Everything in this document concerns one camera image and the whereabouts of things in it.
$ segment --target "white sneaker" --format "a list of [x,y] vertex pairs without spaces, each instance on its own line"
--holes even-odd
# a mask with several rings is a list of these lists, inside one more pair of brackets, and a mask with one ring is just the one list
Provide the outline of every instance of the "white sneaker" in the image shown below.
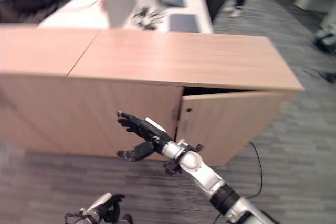
[[242,15],[243,11],[240,9],[234,9],[231,14],[230,14],[230,18],[239,18]]
[[226,7],[224,9],[224,12],[226,12],[226,13],[232,13],[235,9],[236,9],[235,7]]

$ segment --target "wooden cabinet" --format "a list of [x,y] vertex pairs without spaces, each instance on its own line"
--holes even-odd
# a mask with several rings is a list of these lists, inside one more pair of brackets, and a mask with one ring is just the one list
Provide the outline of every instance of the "wooden cabinet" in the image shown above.
[[29,118],[16,110],[8,97],[0,92],[0,140],[31,151],[62,153],[59,144],[48,139]]
[[0,91],[10,104],[2,109],[1,141],[39,152],[116,156],[132,149],[141,139],[117,123],[121,110],[150,117],[176,141],[203,144],[203,159],[224,165],[282,101],[303,90],[265,37],[10,27],[0,33]]
[[[174,135],[182,93],[181,87],[63,77],[5,76],[0,83],[16,111],[43,133],[46,143],[57,143],[61,153],[81,155],[116,156],[141,142],[117,123],[118,110],[155,118]],[[34,149],[39,144],[29,138],[23,146]]]
[[202,144],[208,165],[225,164],[270,122],[283,99],[256,91],[183,96],[176,141]]

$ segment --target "silver robotic arm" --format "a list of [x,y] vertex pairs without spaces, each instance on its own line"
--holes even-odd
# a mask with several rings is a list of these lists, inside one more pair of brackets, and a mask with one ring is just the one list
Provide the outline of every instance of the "silver robotic arm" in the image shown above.
[[118,156],[128,161],[138,161],[157,152],[169,159],[165,163],[168,174],[184,170],[189,173],[210,203],[224,216],[225,223],[274,224],[249,200],[235,193],[226,182],[204,162],[196,148],[184,140],[175,143],[153,120],[140,120],[135,116],[118,112],[118,122],[145,139],[144,143],[130,151],[118,151]]
[[[169,141],[162,149],[162,155],[177,160],[188,144]],[[211,204],[224,215],[225,223],[274,224],[258,208],[244,197],[236,194],[225,181],[208,167],[202,157],[186,152],[179,161],[182,170],[188,172]]]

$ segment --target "robotic arm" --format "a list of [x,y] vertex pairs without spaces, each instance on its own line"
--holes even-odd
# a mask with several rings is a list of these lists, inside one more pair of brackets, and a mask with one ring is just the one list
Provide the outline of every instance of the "robotic arm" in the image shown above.
[[196,148],[181,140],[175,143],[166,131],[149,118],[139,118],[118,112],[118,122],[134,132],[145,142],[130,151],[118,151],[117,155],[128,161],[138,161],[157,152],[169,160],[164,164],[165,171],[173,175],[181,170],[189,173],[196,185],[210,203],[224,216],[225,223],[274,224],[266,215],[246,198],[239,196],[226,182],[204,162]]
[[100,196],[87,210],[80,209],[79,212],[65,214],[65,224],[69,224],[69,218],[76,218],[74,224],[99,224],[101,220],[105,223],[113,224],[133,224],[130,215],[124,215],[119,220],[120,206],[119,203],[125,197],[123,194],[112,195],[105,193]]

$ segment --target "cabinet top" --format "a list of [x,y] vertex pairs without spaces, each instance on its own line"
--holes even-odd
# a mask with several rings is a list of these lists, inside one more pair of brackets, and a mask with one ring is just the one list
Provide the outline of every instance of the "cabinet top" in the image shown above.
[[301,91],[266,37],[130,30],[3,28],[2,73]]

